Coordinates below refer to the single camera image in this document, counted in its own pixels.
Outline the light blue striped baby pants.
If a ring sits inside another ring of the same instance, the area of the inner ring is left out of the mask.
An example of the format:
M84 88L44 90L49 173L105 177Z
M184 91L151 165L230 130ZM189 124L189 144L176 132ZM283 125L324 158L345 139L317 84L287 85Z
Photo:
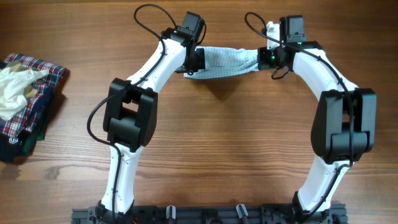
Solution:
M234 49L229 47L198 47L204 50L205 68L193 75L183 74L184 78L207 80L226 78L259 71L256 49Z

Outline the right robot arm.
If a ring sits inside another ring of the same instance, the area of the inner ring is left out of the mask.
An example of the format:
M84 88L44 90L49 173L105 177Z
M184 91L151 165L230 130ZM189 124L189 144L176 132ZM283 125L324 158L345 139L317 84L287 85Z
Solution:
M345 78L318 42L308 41L302 16L281 17L261 31L266 47L258 50L259 69L294 72L318 100L310 141L315 157L308 177L295 193L290 219L322 222L345 173L374 145L376 93Z

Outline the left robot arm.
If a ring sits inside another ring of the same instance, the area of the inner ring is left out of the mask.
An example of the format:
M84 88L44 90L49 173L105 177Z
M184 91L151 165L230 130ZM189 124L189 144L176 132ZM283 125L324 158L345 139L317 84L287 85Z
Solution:
M189 75L205 67L198 49L206 32L205 21L186 13L182 25L169 27L157 37L159 44L148 61L126 80L114 79L108 91L103 129L111 150L108 184L96 206L103 223L134 222L134 180L141 152L157 124L159 92L173 73Z

